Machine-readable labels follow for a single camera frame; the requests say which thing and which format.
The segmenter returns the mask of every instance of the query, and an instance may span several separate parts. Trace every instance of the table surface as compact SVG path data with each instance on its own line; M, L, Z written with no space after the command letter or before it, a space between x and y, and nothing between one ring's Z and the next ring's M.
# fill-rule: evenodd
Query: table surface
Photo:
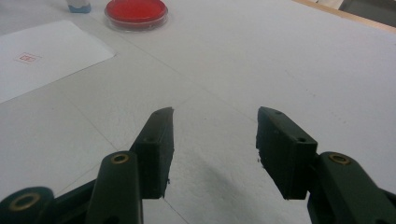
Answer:
M164 0L163 27L123 33L106 26L106 2L89 14L65 1L0 3L0 35L69 20L117 52L0 104L1 199L32 186L59 196L94 179L101 159L129 149L167 106L171 184L144 201L146 223L310 223L306 201L284 201L258 163L260 106L396 192L394 33L290 0Z

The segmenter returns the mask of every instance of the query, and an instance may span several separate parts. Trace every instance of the red mark on paper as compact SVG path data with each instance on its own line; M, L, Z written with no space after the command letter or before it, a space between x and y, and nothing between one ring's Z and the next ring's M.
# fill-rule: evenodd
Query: red mark on paper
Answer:
M23 54L21 54L20 56L18 56L14 60L18 61L20 63L28 63L28 64L30 64L30 63L36 63L40 59L41 59L40 56L24 52Z

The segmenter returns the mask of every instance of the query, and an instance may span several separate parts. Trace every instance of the petri dish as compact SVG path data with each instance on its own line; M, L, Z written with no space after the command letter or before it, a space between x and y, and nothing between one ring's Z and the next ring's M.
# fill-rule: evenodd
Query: petri dish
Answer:
M112 0L105 9L109 25L117 30L145 31L162 26L168 9L160 0Z

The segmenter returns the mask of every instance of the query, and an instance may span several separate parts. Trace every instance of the black plastic part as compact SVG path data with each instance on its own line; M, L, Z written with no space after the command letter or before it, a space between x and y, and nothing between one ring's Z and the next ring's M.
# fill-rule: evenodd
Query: black plastic part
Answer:
M304 199L318 143L285 114L261 107L256 148L284 199Z
M333 155L349 162L334 162ZM316 172L337 223L396 223L396 209L390 199L353 159L324 152L318 158Z
M133 152L116 152L102 160L85 223L143 223L137 157Z
M320 183L316 181L310 191L308 212L312 224L334 224L335 215Z
M139 161L140 183L144 199L164 196L174 153L173 109L157 110L149 117L130 151Z
M95 180L56 198L56 223L84 223L94 186Z
M55 201L50 189L22 189L0 202L1 224L53 224Z

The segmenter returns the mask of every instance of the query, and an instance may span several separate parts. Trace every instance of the sheet of paper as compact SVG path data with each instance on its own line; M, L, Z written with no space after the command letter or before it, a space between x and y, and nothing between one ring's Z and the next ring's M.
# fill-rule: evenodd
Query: sheet of paper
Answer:
M71 21L0 36L0 104L115 55Z

